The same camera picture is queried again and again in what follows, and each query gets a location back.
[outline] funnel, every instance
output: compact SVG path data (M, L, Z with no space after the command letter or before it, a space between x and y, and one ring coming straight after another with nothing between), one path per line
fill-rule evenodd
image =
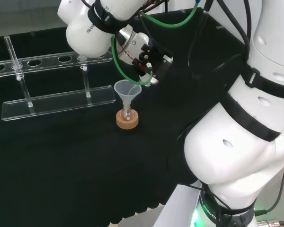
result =
M118 81L114 89L123 101L123 110L117 113L117 125L122 129L132 129L138 125L138 113L131 109L131 101L141 93L142 87L128 80Z

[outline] black strap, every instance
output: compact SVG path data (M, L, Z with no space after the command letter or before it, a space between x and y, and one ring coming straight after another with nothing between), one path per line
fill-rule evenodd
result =
M280 133L274 131L265 125L258 122L255 118L250 116L236 100L234 100L229 93L226 92L225 96L220 101L226 112L244 129L254 134L255 136L271 142L274 141Z
M96 0L88 11L89 20L101 31L117 34L128 25L128 21L117 20L108 10L109 8L102 7L100 0Z
M261 73L251 68L249 65L241 62L241 76L245 80L245 84L250 88L257 88L272 96L276 96L284 99L284 85L275 83L261 76Z
M203 184L204 192L200 193L201 207L206 216L217 226L220 227L246 227L254 217L254 201L250 206L239 209L229 210L220 206L211 195L208 185Z

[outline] white wall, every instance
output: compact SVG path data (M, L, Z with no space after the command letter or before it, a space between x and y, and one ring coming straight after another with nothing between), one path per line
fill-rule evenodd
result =
M225 4L228 6L230 11L233 13L235 18L239 21L241 26L245 29L247 29L247 23L246 23L246 13L244 8L244 2L243 0L224 0ZM256 30L260 13L262 9L262 0L249 0L251 13L252 13L252 30L253 33ZM205 0L201 0L199 6L203 7L205 4ZM170 0L169 2L169 10L179 10L179 9L190 9L195 5L194 0ZM158 12L164 12L164 4L158 7L158 9L153 10L151 13L158 13ZM217 3L217 1L214 1L213 7L210 10L210 15L215 18L220 24L225 26L231 33L233 33L237 38L239 38L241 41L242 38L236 28L232 25L230 20L227 18L227 16L224 14L223 10Z

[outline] plastic funnel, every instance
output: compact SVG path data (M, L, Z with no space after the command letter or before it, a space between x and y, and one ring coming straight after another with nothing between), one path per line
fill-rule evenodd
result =
M142 87L133 84L124 79L116 82L114 89L123 101L123 110L121 111L121 118L124 121L131 121L135 117L134 110L131 109L131 101L141 93Z
M133 84L126 79L116 82L114 89L122 99L124 105L129 105L142 91L140 85Z

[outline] glass test tube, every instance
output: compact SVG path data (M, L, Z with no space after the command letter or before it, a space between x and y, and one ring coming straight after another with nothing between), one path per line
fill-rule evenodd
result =
M24 73L23 73L23 70L22 70L22 67L23 67L22 63L18 62L18 59L17 59L16 53L15 53L13 44L12 44L12 42L10 40L10 37L9 36L5 36L4 40L5 40L6 46L7 46L8 50L9 50L10 58L13 61L13 64L12 64L11 67L12 67L12 69L16 73L17 80L20 82L23 95L24 95L24 97L25 97L25 99L27 101L27 105L28 105L28 107L33 107L32 99L31 99L31 97L29 95L29 92L28 92L28 89L27 89L27 86L26 86L26 83L25 83L25 80L24 80Z
M86 59L87 59L87 57L85 57L81 54L78 55L78 60L86 61ZM87 64L81 64L80 68L82 69L82 76L83 76L83 82L84 82L84 87L85 87L85 91L86 91L86 97L91 98Z

